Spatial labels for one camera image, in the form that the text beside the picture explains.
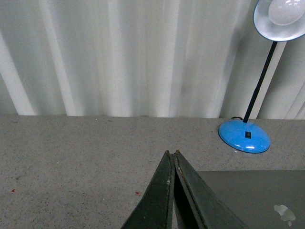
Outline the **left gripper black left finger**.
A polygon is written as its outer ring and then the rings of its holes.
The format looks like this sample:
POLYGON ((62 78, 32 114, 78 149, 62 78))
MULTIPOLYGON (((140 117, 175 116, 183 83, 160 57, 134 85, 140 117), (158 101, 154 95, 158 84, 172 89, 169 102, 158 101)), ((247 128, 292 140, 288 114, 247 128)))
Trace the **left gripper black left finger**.
POLYGON ((123 229, 170 229, 173 218, 175 165, 165 151, 142 199, 123 224, 123 229))

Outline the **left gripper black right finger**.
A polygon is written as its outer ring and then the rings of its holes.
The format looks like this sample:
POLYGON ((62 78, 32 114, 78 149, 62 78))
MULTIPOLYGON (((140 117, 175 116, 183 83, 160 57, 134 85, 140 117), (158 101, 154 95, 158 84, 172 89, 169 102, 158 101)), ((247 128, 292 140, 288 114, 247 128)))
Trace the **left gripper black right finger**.
POLYGON ((180 151, 174 153, 174 201, 180 229, 247 229, 180 151))

